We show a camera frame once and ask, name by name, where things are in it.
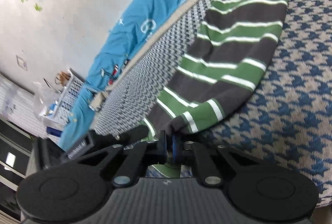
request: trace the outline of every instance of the black circular joint cover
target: black circular joint cover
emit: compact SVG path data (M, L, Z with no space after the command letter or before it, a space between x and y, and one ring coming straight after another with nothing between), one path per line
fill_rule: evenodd
M98 171L82 164L42 170L23 180L17 190L24 214L47 222L78 221L94 213L106 196Z
M253 166L238 174L228 195L244 214L268 222L308 217L318 202L318 190L309 178L269 165Z

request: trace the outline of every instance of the white wall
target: white wall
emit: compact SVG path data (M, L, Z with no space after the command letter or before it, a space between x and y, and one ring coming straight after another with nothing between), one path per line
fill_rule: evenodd
M0 0L0 72L30 91L33 81L54 81L69 67L85 77L108 30L131 1ZM17 65L16 55L28 71Z

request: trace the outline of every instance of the wall outlet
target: wall outlet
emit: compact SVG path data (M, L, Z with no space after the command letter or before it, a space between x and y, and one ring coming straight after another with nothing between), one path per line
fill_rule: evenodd
M27 63L19 56L16 56L16 59L17 65L19 65L19 67L23 68L25 71L28 71Z

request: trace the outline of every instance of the green and gray striped fabric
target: green and gray striped fabric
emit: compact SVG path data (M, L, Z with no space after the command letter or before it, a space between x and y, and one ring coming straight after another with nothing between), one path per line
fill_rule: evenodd
M195 42L142 122L150 129L147 139L160 130L197 133L245 102L273 56L287 6L288 0L215 0Z

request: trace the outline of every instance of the houndstooth fabric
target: houndstooth fabric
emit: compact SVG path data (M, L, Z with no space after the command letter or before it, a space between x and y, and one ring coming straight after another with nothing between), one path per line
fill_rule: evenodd
M194 42L205 11L213 0L200 0L154 44L109 94L95 130L119 134L148 114L156 96L172 78L187 45Z
M165 33L110 95L98 133L120 133L148 113L185 44L192 44L204 2ZM289 0L281 41L260 86L238 112L203 132L212 143L305 174L318 186L318 206L332 203L331 34L332 0ZM148 176L158 174L150 169Z
M205 131L214 143L297 170L332 202L332 0L289 0L281 41L251 99Z

